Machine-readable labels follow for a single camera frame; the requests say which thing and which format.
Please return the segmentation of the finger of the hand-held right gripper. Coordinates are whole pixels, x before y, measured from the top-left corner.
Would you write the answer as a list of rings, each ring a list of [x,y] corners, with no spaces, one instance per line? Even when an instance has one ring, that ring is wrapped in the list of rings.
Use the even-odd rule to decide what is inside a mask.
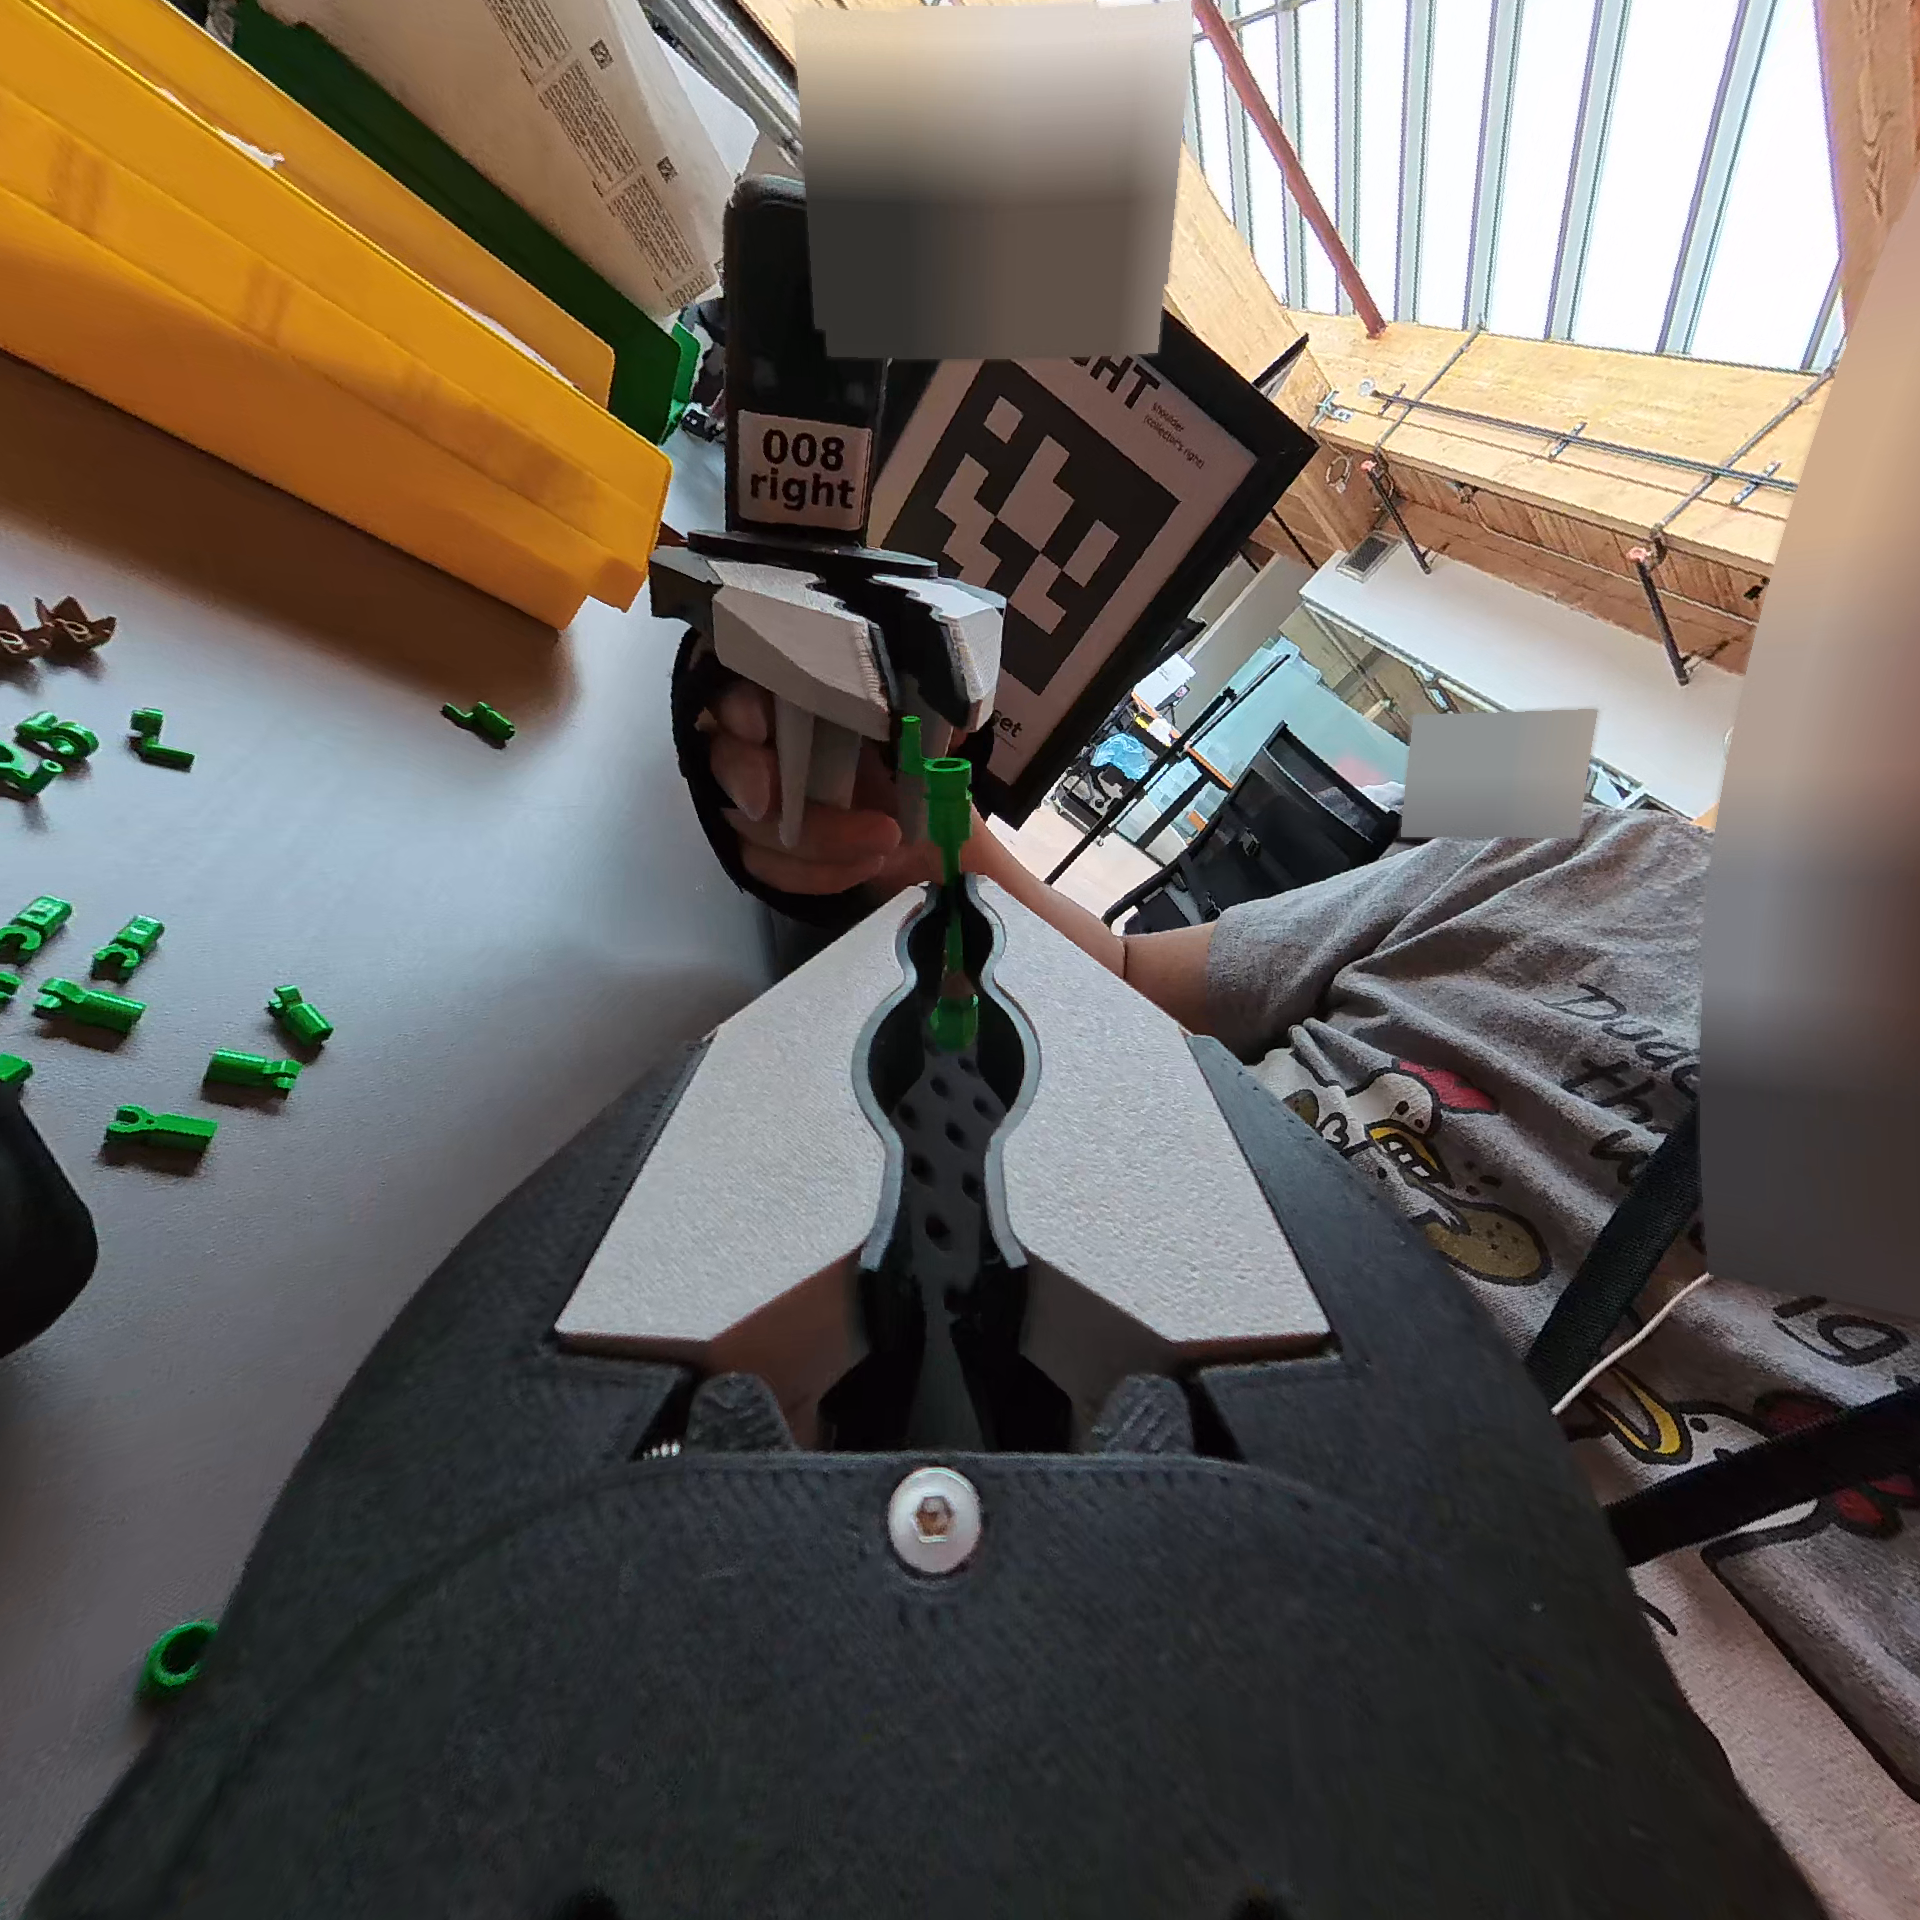
[[[992,717],[1005,604],[951,579],[896,579],[896,691],[922,748],[951,751]]]
[[[801,840],[811,800],[853,803],[863,740],[894,731],[894,679],[877,627],[815,575],[769,563],[657,551],[655,613],[688,627],[673,679],[674,739],[697,748],[713,685],[737,676],[776,696],[779,843]]]

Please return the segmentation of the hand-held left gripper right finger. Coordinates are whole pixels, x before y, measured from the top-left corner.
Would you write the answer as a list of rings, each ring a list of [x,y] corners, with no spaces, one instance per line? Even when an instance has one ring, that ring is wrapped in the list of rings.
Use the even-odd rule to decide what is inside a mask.
[[[1023,1355],[1086,1444],[1128,1376],[1338,1350],[1182,1027],[992,880],[989,984],[1024,1080],[998,1139]]]

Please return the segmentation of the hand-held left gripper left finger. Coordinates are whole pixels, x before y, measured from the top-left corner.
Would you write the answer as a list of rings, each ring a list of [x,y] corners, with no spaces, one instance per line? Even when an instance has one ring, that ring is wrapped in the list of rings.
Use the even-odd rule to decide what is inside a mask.
[[[805,1449],[872,1355],[914,1352],[920,1285],[887,1016],[914,1035],[910,886],[709,1035],[627,1198],[561,1309],[571,1352],[765,1381]]]

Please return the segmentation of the green lego stem assembly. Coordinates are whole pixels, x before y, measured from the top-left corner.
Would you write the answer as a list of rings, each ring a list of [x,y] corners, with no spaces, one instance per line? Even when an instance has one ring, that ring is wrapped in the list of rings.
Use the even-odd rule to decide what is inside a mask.
[[[953,1055],[971,1049],[978,1031],[963,864],[971,835],[971,760],[926,757],[922,719],[909,713],[901,719],[896,772],[905,824],[929,838],[942,862],[942,979],[929,1013],[929,1037],[938,1052]]]

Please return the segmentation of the person's right forearm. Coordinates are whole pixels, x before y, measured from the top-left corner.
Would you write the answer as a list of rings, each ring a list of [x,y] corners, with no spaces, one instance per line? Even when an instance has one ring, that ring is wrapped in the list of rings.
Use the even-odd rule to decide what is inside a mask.
[[[1214,923],[1118,935],[1097,915],[1031,872],[978,812],[971,813],[963,864],[969,872],[999,885],[1005,894],[1064,932],[1069,941],[1175,1016],[1189,1033],[1229,1037],[1223,1015],[1214,1009],[1209,996]]]

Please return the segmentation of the scattered green lego pieces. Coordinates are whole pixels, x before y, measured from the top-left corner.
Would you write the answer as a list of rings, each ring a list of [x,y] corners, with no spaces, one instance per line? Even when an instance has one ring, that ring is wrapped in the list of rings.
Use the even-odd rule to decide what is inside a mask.
[[[34,710],[6,734],[6,795],[40,800],[58,779],[82,767],[101,750],[101,736],[58,710]],[[165,734],[165,713],[137,707],[129,715],[129,750],[152,767],[191,772],[197,755]],[[22,969],[40,963],[73,920],[77,904],[64,896],[34,896],[6,916],[6,1004],[22,990]],[[110,1043],[136,1035],[146,1004],[129,992],[137,971],[157,955],[165,932],[153,915],[129,916],[87,960],[87,976],[45,976],[33,983],[31,1013],[47,1027]],[[267,1019],[295,1044],[295,1055],[277,1059],[246,1047],[215,1047],[202,1071],[203,1093],[243,1095],[258,1101],[289,1096],[310,1059],[335,1035],[335,1024],[295,984],[279,983],[265,1000]],[[150,1101],[123,1099],[104,1124],[105,1160],[157,1160],[194,1167],[203,1164],[219,1134],[219,1123],[194,1110],[162,1110]]]

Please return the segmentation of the person's right hand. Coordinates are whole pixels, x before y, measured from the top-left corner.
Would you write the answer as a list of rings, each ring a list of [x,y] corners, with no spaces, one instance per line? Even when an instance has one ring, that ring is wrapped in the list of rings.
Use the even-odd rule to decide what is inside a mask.
[[[904,838],[894,751],[869,739],[858,743],[853,803],[808,800],[801,837],[786,846],[776,719],[776,696],[751,681],[730,683],[699,719],[711,779],[725,795],[721,855],[739,857],[744,872],[786,896],[894,896],[944,877],[934,843]]]

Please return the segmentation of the black framed marker sign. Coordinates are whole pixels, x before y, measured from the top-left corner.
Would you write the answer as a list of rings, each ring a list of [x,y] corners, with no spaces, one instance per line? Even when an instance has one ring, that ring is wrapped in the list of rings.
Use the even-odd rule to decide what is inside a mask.
[[[1005,598],[967,748],[977,804],[1021,824],[1317,443],[1174,312],[1153,353],[891,373],[872,536]]]

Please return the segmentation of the dark green plastic bin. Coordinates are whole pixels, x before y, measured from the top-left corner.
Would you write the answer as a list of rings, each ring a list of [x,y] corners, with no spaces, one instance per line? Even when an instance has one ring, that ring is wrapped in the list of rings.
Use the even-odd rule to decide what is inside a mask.
[[[651,443],[669,439],[699,365],[681,325],[642,312],[312,27],[255,1],[208,11],[231,17],[224,35],[246,61],[610,348],[614,417]]]

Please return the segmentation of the beige cardboard box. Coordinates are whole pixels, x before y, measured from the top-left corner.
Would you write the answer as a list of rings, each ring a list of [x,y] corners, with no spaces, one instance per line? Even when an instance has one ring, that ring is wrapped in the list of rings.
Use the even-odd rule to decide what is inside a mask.
[[[801,168],[638,4],[271,1],[666,325],[709,296],[746,173]]]

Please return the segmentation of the person in grey shirt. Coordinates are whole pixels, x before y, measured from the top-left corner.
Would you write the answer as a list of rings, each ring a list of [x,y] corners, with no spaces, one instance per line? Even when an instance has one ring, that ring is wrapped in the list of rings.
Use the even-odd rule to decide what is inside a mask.
[[[1214,927],[1216,1035],[1527,1352],[1691,1108],[1712,838],[1591,807],[1579,837],[1430,840]],[[1911,1316],[1705,1269],[1701,1227],[1565,1416],[1603,1501],[1915,1388]],[[1915,1916],[1915,1467],[1635,1571],[1650,1637],[1833,1916]]]

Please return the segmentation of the red ceiling pipe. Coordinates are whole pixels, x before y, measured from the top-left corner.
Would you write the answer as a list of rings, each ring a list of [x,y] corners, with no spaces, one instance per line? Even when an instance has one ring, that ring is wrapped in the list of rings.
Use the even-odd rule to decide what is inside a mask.
[[[1343,238],[1338,222],[1319,199],[1313,180],[1296,153],[1279,109],[1269,102],[1255,69],[1241,49],[1240,24],[1230,23],[1214,1],[1191,1],[1194,20],[1200,35],[1211,43],[1226,83],[1230,85],[1240,107],[1246,112],[1251,125],[1259,133],[1271,160],[1279,165],[1295,205],[1303,214],[1303,224],[1313,230],[1319,247],[1329,253],[1335,271],[1335,285],[1351,302],[1361,317],[1368,339],[1378,339],[1386,332],[1386,315],[1375,299],[1361,268]]]

